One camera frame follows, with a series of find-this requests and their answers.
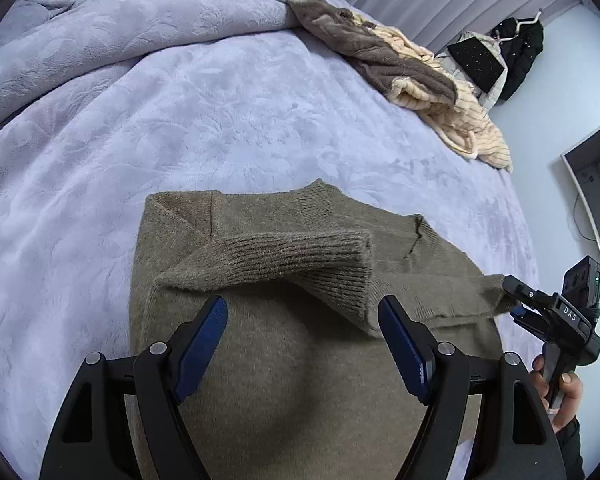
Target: metal screw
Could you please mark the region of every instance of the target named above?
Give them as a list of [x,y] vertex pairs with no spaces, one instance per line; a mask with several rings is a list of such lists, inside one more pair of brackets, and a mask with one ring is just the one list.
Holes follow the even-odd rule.
[[504,360],[511,366],[518,366],[520,364],[520,356],[514,352],[504,354]]
[[94,365],[100,360],[100,352],[91,352],[84,358],[84,362],[88,365]]
[[442,355],[453,355],[455,351],[456,347],[447,341],[438,344],[438,352]]
[[162,341],[158,341],[157,343],[149,346],[149,352],[153,355],[164,354],[167,351],[167,343],[163,343]]

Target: blue gripper pad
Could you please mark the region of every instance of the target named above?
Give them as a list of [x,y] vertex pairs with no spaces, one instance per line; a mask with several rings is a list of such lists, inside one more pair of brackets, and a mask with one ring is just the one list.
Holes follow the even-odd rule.
[[513,307],[510,311],[511,317],[524,317],[526,314],[526,308],[520,303]]
[[407,391],[426,404],[429,399],[426,362],[386,298],[378,304],[378,323]]
[[178,404],[198,389],[206,367],[224,333],[227,319],[226,301],[218,296],[180,359],[178,382],[173,389]]

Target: cream striped garment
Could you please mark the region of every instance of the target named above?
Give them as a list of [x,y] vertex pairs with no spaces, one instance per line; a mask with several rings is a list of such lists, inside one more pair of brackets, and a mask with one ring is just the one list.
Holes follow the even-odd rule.
[[[369,21],[354,13],[354,23],[368,27]],[[458,155],[480,158],[494,168],[511,172],[513,169],[509,147],[502,132],[493,124],[487,111],[474,97],[468,81],[454,78],[436,60],[434,54],[409,40],[395,27],[369,27],[376,36],[387,42],[402,58],[415,57],[451,79],[458,89],[455,103],[431,94],[411,78],[396,78],[391,91],[385,96],[403,108],[414,110],[433,128],[440,139]]]

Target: white wall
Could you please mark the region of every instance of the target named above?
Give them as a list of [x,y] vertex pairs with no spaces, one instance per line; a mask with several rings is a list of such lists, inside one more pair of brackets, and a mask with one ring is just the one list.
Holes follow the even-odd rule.
[[[542,290],[560,291],[564,271],[586,254],[600,261],[597,245],[576,231],[571,218],[576,190],[560,160],[600,125],[600,17],[577,6],[551,22],[544,52],[526,80],[490,116],[511,148],[513,182],[536,248]],[[592,237],[580,203],[576,218]],[[578,373],[586,388],[578,418],[588,474],[600,461],[600,357]]]

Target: olive green sweater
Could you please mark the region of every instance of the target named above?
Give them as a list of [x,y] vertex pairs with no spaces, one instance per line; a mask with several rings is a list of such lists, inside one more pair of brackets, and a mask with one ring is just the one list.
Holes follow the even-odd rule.
[[[378,329],[394,294],[466,354],[497,358],[510,305],[420,215],[399,216],[321,180],[291,192],[164,192],[146,200],[134,262],[132,349],[165,340],[211,291],[229,320],[183,419],[214,480],[394,478],[424,407]],[[466,431],[478,402],[468,405]],[[154,478],[138,416],[141,469]]]

